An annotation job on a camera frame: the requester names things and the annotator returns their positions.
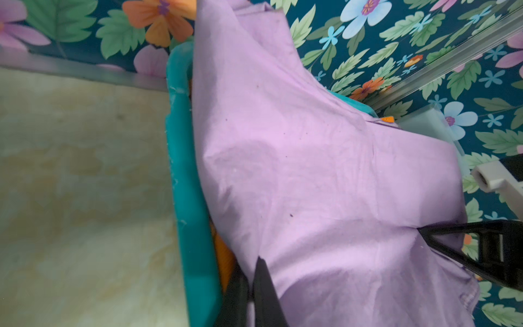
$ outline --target orange object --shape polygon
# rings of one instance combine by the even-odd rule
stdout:
[[[380,119],[383,120],[384,122],[394,122],[394,117],[392,117],[392,116],[383,117]]]
[[[225,242],[216,232],[216,228],[211,223],[212,239],[214,241],[214,250],[216,252],[216,261],[218,262],[218,272],[220,274],[220,283],[222,285],[222,291],[225,293],[229,280],[231,279],[232,272],[236,266],[236,257],[234,253],[227,247]]]

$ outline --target orange flower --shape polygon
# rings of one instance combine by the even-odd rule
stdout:
[[[129,23],[135,28],[149,26],[145,39],[150,44],[167,48],[169,32],[178,42],[192,35],[191,24],[182,17],[196,18],[196,0],[131,0],[122,4]]]
[[[383,84],[385,81],[382,77],[376,78],[375,80],[370,80],[363,84],[362,87],[357,88],[354,90],[353,94],[349,96],[349,98],[360,101],[365,99],[369,94],[376,91],[381,84]]]
[[[407,63],[405,64],[405,68],[414,65],[415,63],[417,63],[417,62],[420,61],[421,59],[423,59],[423,55],[422,55],[422,54],[417,55],[417,56],[415,56],[415,57],[412,57],[412,58],[411,58],[409,61],[407,61]]]

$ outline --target wrinkled fabric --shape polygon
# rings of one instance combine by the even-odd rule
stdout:
[[[267,262],[289,325],[474,326],[476,280],[416,229],[466,222],[454,148],[330,94],[267,4],[199,0],[197,17],[202,189],[251,282]]]

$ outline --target pink flower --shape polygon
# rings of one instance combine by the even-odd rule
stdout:
[[[477,60],[479,58],[483,57],[483,54],[480,53],[478,54],[477,56],[475,56],[474,58],[472,58],[471,60]],[[457,66],[456,68],[453,69],[453,71],[455,71],[456,73],[459,73],[463,70],[463,68],[465,68],[465,64],[466,63],[462,63],[461,65]]]
[[[432,8],[429,10],[430,12],[433,12],[435,11],[436,9],[438,9],[439,7],[443,6],[443,9],[441,10],[442,12],[446,12],[447,10],[450,9],[450,7],[452,7],[458,0],[439,0],[438,2],[435,3],[434,6],[432,6]]]
[[[51,43],[45,35],[34,28],[13,24],[27,18],[27,9],[20,0],[0,0],[0,46],[27,51],[21,41],[34,46],[46,46]]]
[[[134,68],[139,74],[165,78],[169,55],[163,48],[143,47],[134,57]]]
[[[513,49],[523,49],[523,32],[520,32],[507,40],[507,45]],[[523,51],[506,54],[497,63],[498,68],[510,68],[523,62]],[[523,66],[519,69],[519,75],[523,78]]]

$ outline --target orange fabric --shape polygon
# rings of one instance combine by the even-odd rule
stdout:
[[[383,120],[384,122],[394,122],[394,117],[392,117],[392,116],[383,117],[383,118],[381,118],[381,120]]]

